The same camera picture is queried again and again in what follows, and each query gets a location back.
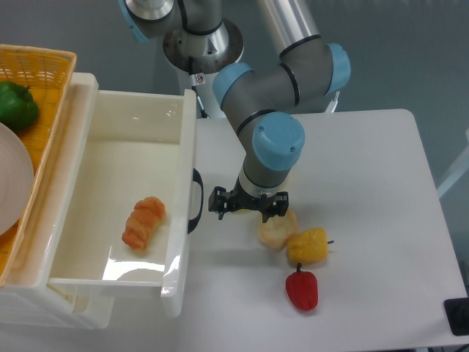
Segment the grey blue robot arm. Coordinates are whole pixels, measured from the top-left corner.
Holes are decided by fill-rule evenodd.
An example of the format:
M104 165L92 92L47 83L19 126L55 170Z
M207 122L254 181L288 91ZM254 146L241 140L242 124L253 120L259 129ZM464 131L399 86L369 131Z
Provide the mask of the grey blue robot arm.
M198 77L208 78L212 99L245 150L234 188L215 187L209 211L256 210L264 221L284 216L289 196L281 185L305 143L289 109L349 81L346 51L323 41L304 1L259 3L279 57L266 73L241 62L243 37L223 17L220 1L121 1L119 7L137 41L163 36L164 54L184 73L186 88L198 92Z

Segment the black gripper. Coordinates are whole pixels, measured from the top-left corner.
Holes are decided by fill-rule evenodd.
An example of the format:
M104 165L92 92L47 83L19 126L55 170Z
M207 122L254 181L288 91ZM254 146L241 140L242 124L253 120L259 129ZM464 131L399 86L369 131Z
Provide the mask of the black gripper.
M280 191L271 197L261 194L259 197L251 196L241 185L236 185L232 191L216 186L209 196L208 211L218 214L222 220L226 213L238 210L255 210L262 214L262 222L275 216L285 216L289 207L289 194Z

